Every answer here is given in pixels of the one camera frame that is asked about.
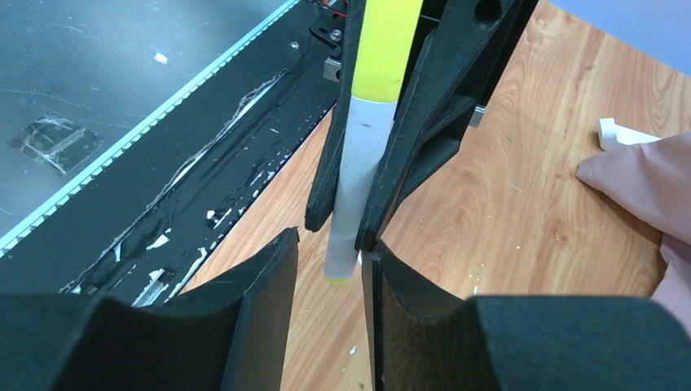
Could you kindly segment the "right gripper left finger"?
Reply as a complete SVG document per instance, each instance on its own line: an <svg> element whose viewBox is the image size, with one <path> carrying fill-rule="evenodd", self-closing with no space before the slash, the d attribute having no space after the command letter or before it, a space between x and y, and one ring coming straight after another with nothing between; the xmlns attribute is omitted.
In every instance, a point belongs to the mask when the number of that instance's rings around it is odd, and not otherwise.
<svg viewBox="0 0 691 391"><path fill-rule="evenodd" d="M4 390L277 390L299 235L163 305L103 295L2 294Z"/></svg>

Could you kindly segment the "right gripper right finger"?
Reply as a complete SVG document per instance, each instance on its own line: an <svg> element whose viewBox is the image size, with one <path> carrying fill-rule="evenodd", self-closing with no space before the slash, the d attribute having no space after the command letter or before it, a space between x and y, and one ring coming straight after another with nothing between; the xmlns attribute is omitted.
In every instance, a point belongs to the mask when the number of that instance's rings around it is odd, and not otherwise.
<svg viewBox="0 0 691 391"><path fill-rule="evenodd" d="M690 340L640 297L460 299L384 243L362 256L376 390L687 390Z"/></svg>

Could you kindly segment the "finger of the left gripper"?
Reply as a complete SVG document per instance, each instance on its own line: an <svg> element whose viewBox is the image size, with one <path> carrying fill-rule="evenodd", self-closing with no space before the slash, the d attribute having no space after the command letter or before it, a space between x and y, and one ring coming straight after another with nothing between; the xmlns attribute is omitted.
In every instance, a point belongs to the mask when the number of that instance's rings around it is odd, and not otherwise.
<svg viewBox="0 0 691 391"><path fill-rule="evenodd" d="M374 175L355 247L370 252L398 206L459 150L489 103L537 3L436 1Z"/></svg>
<svg viewBox="0 0 691 391"><path fill-rule="evenodd" d="M346 7L342 38L339 42L341 68L336 106L332 112L331 124L306 204L305 228L312 232L317 232L323 227L334 208L351 86L366 4L365 1L354 0L349 1Z"/></svg>

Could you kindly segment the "white marker yellow tip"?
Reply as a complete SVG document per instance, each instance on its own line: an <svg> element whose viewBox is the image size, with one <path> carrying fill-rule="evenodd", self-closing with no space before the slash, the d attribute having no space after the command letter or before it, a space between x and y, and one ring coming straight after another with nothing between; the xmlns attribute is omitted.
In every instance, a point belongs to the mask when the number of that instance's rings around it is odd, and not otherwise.
<svg viewBox="0 0 691 391"><path fill-rule="evenodd" d="M359 256L356 237L377 166L390 138L398 103L353 96L345 126L337 192L325 256L324 275L344 283Z"/></svg>

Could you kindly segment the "yellow pen cap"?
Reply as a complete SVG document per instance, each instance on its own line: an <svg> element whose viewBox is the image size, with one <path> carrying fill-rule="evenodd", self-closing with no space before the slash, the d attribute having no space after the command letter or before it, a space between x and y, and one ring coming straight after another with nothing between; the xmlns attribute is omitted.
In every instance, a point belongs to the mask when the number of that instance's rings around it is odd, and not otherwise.
<svg viewBox="0 0 691 391"><path fill-rule="evenodd" d="M365 2L351 94L378 103L398 101L422 0Z"/></svg>

